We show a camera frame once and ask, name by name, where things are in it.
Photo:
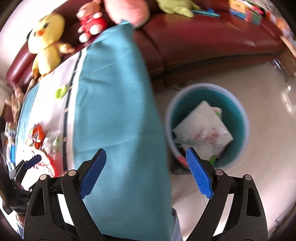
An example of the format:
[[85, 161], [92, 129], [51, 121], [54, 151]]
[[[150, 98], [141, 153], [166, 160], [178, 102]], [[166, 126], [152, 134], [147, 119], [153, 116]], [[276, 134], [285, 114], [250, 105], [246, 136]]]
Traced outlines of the yellow duck plush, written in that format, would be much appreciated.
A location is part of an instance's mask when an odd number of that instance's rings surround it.
[[61, 63], [62, 54], [71, 54], [75, 48], [61, 43], [65, 19], [62, 15], [51, 13], [41, 18], [33, 27], [28, 38], [29, 52], [36, 57], [32, 65], [32, 77], [43, 78], [54, 71]]

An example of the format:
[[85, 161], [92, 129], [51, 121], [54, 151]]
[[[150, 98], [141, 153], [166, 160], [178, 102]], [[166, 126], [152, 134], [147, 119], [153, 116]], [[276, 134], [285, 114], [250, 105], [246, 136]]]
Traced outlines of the white plastic wrapper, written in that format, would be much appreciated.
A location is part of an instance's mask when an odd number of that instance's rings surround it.
[[222, 122], [222, 109], [201, 101], [174, 129], [175, 143], [193, 147], [199, 157], [214, 164], [233, 136]]

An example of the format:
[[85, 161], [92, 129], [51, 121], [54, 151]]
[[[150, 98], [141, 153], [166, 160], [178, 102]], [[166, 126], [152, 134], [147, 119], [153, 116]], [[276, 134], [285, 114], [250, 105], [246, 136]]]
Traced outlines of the red snack bag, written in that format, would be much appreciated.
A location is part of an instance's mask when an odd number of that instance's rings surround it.
[[62, 143], [60, 131], [45, 132], [40, 123], [34, 125], [26, 140], [34, 155], [40, 155], [41, 161], [33, 166], [41, 174], [58, 177], [63, 174]]

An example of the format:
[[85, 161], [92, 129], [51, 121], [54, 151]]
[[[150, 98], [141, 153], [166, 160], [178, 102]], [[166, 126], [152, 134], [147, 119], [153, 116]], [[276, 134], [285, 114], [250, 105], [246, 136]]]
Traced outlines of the teal grey tablecloth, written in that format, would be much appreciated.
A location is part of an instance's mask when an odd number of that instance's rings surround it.
[[[141, 71], [101, 79], [87, 73], [86, 52], [74, 54], [28, 93], [16, 131], [16, 162], [33, 156], [26, 140], [40, 123], [60, 131], [63, 173], [90, 160], [107, 160], [84, 203], [105, 234], [130, 240], [181, 240], [171, 205], [168, 150], [149, 75]], [[56, 99], [59, 88], [67, 88]]]

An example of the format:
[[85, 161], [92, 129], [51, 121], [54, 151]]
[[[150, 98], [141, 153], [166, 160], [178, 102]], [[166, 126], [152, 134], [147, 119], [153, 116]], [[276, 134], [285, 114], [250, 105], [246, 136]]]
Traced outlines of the pink plush toy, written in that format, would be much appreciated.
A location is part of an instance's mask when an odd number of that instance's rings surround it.
[[150, 17], [149, 6], [142, 0], [105, 0], [104, 7], [114, 23], [127, 21], [134, 29], [142, 27]]

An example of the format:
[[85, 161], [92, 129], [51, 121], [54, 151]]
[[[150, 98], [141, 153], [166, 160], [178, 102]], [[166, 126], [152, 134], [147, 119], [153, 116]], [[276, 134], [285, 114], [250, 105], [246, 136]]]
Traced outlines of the lime green plastic lid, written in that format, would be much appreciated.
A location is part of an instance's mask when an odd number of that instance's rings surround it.
[[56, 93], [55, 93], [55, 98], [56, 99], [62, 99], [65, 94], [67, 93], [67, 88], [63, 87], [63, 88], [59, 88], [57, 89]]

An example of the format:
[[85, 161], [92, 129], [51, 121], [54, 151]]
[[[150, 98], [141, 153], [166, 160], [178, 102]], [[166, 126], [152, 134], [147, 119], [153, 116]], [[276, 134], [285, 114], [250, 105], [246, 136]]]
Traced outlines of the dark red leather sofa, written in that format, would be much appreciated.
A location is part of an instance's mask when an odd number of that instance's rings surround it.
[[201, 5], [213, 9], [218, 17], [193, 18], [164, 13], [156, 1], [147, 1], [150, 18], [136, 30], [127, 23], [116, 26], [104, 13], [108, 29], [81, 44], [76, 13], [82, 5], [83, 1], [66, 1], [55, 12], [65, 18], [66, 42], [77, 54], [86, 52], [90, 57], [86, 72], [98, 72], [101, 79], [119, 77], [120, 70], [124, 74], [134, 70], [149, 75], [154, 84], [170, 86], [259, 64], [285, 48], [279, 28], [269, 19], [259, 25], [249, 23], [230, 14], [226, 1]]

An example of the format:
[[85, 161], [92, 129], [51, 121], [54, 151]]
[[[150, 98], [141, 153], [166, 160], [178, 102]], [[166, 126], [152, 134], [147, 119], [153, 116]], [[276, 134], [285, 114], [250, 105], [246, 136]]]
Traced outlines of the colourful toy block box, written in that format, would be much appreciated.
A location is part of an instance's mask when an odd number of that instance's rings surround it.
[[253, 3], [252, 1], [229, 0], [229, 12], [249, 23], [260, 25], [265, 17], [263, 7]]

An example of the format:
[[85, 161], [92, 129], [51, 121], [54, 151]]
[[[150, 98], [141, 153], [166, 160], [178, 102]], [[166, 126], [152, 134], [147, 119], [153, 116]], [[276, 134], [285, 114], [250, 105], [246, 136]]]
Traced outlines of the teddy bear red shirt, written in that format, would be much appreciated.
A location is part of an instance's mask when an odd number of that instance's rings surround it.
[[86, 43], [92, 36], [98, 35], [107, 29], [107, 21], [101, 12], [101, 1], [91, 1], [79, 8], [76, 17], [81, 23], [78, 29], [79, 41]]

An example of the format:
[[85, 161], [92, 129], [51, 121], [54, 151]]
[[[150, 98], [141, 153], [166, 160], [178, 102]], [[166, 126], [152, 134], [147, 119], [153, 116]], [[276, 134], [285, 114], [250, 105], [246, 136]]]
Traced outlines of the green dinosaur plush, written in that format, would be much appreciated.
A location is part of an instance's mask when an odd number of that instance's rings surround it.
[[179, 14], [193, 18], [192, 10], [199, 11], [201, 8], [190, 0], [157, 0], [159, 8], [167, 14]]

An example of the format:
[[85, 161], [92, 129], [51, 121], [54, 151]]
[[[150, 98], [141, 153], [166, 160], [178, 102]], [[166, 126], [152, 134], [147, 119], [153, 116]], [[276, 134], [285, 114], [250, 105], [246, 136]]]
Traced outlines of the teal round trash bin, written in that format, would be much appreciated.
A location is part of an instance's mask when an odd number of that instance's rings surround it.
[[214, 168], [229, 169], [245, 152], [250, 134], [241, 102], [223, 87], [209, 83], [176, 93], [166, 108], [165, 127], [175, 175], [191, 173], [185, 159], [190, 147]]

